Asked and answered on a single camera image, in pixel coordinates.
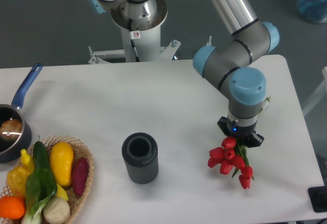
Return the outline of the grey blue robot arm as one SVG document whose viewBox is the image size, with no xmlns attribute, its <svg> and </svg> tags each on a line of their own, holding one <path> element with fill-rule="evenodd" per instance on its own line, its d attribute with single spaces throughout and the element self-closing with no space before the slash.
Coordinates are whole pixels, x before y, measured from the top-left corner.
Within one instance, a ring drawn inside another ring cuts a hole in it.
<svg viewBox="0 0 327 224">
<path fill-rule="evenodd" d="M 207 43 L 193 58 L 194 69 L 228 99 L 228 114 L 218 121 L 221 131 L 246 147 L 258 147 L 264 137 L 255 130 L 264 102 L 266 79 L 251 63 L 279 42 L 279 32 L 261 22 L 248 0 L 211 0 L 232 36 L 218 49 Z M 109 12 L 121 29 L 127 62 L 167 59 L 160 46 L 160 27 L 167 17 L 165 0 L 90 0 L 98 13 Z"/>
</svg>

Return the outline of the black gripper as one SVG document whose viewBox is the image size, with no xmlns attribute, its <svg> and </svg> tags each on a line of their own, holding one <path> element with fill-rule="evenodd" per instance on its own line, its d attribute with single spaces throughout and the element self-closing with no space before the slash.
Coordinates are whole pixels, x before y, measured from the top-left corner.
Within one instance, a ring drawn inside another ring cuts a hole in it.
<svg viewBox="0 0 327 224">
<path fill-rule="evenodd" d="M 256 133 L 257 122 L 249 126 L 241 126 L 235 121 L 231 121 L 228 117 L 222 116 L 217 124 L 225 136 L 239 139 L 240 144 L 246 147 L 259 147 L 265 140 L 262 135 Z"/>
</svg>

